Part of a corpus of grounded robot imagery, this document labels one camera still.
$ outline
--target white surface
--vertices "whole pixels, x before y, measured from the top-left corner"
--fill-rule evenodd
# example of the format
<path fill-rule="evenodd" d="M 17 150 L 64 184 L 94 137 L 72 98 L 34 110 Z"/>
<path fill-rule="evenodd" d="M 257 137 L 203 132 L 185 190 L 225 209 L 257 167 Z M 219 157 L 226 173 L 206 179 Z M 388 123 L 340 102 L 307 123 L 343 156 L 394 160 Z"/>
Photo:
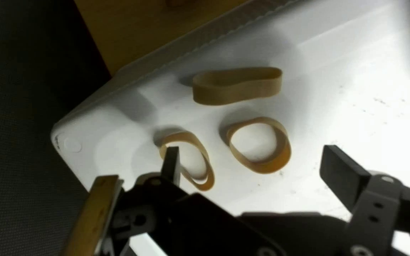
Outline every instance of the white surface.
<path fill-rule="evenodd" d="M 225 106 L 192 100 L 183 85 L 210 68 L 274 65 L 283 90 Z M 336 143 L 367 169 L 410 186 L 410 1 L 317 0 L 264 18 L 156 75 L 71 112 L 51 139 L 85 187 L 119 173 L 129 187 L 158 170 L 153 136 L 166 127 L 193 132 L 209 152 L 216 184 L 205 194 L 230 213 L 319 210 L 348 213 L 319 177 L 321 146 Z M 287 129 L 292 160 L 272 174 L 242 166 L 219 139 L 230 119 L 266 115 Z M 188 191 L 196 191 L 182 180 Z M 410 238 L 394 244 L 410 253 Z"/>

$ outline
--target dark background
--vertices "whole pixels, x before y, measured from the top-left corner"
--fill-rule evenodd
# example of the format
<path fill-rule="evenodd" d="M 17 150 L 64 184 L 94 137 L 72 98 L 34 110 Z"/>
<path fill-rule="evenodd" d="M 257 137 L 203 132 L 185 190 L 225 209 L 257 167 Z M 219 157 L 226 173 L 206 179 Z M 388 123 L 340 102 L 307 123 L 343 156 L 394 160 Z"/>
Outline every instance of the dark background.
<path fill-rule="evenodd" d="M 108 79 L 67 0 L 0 0 L 0 254 L 58 254 L 87 193 L 51 125 Z"/>

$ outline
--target tan rubber band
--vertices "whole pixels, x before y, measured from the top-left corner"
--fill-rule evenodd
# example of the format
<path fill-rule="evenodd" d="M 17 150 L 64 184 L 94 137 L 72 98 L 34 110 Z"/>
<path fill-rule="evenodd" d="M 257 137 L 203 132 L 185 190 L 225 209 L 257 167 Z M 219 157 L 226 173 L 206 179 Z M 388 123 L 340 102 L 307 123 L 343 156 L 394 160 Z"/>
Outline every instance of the tan rubber band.
<path fill-rule="evenodd" d="M 273 153 L 263 160 L 247 159 L 230 142 L 233 133 L 237 129 L 247 126 L 247 125 L 252 125 L 252 123 L 266 123 L 266 125 L 272 126 L 272 129 L 274 130 L 274 135 L 276 135 L 276 147 L 274 147 Z M 286 129 L 282 126 L 282 123 L 279 123 L 276 119 L 272 119 L 272 117 L 260 116 L 260 117 L 232 123 L 225 130 L 223 142 L 229 146 L 230 152 L 233 153 L 233 156 L 240 163 L 243 163 L 245 166 L 247 166 L 249 169 L 252 169 L 257 173 L 274 172 L 274 170 L 280 169 L 282 166 L 284 166 L 290 159 L 290 142 L 289 142 L 289 137 L 286 135 Z"/>
<path fill-rule="evenodd" d="M 182 166 L 182 174 L 199 190 L 210 189 L 215 184 L 215 173 L 213 173 L 213 169 L 209 163 L 209 156 L 208 156 L 208 152 L 206 152 L 205 146 L 202 145 L 202 142 L 193 133 L 190 133 L 188 130 L 166 135 L 162 137 L 161 146 L 159 146 L 159 152 L 161 152 L 162 157 L 165 157 L 166 143 L 169 143 L 169 142 L 188 142 L 188 143 L 192 143 L 196 149 L 199 149 L 199 152 L 205 160 L 205 174 L 199 179 L 192 177 L 189 170 L 183 166 Z"/>
<path fill-rule="evenodd" d="M 193 100 L 223 105 L 276 95 L 280 90 L 280 76 L 282 71 L 273 66 L 199 72 L 193 76 Z"/>

